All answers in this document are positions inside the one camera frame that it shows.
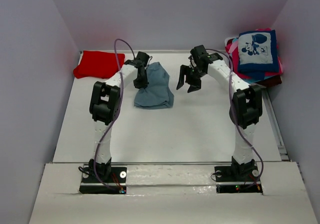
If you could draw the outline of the grey-blue t-shirt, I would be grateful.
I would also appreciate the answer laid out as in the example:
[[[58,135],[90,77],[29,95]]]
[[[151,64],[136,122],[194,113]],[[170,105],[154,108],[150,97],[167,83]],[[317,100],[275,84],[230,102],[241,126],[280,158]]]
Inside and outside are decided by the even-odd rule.
[[[148,85],[141,88],[134,98],[134,107],[146,110],[172,108],[174,95],[169,88],[170,75],[159,62],[146,69]]]

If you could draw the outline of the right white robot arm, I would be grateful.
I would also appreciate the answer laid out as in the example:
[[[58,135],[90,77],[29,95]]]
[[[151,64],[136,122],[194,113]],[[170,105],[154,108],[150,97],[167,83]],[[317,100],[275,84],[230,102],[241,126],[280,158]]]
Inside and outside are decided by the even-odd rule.
[[[181,65],[177,89],[188,84],[188,93],[201,89],[202,77],[208,75],[226,88],[229,96],[229,117],[235,126],[235,148],[229,166],[217,166],[213,180],[218,183],[258,182],[263,170],[259,170],[254,155],[260,157],[253,146],[256,125],[263,114],[262,90],[248,84],[233,71],[233,64],[226,63],[219,51],[210,53],[203,45],[190,51],[190,64]]]

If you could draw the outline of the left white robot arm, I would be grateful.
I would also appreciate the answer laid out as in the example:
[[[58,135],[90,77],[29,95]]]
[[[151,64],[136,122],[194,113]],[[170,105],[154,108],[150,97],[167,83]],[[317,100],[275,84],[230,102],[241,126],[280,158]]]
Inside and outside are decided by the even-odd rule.
[[[150,56],[139,51],[127,60],[111,78],[93,85],[89,112],[94,120],[94,153],[90,159],[89,173],[105,183],[111,175],[111,133],[120,114],[125,87],[133,83],[137,89],[148,86],[147,65]]]

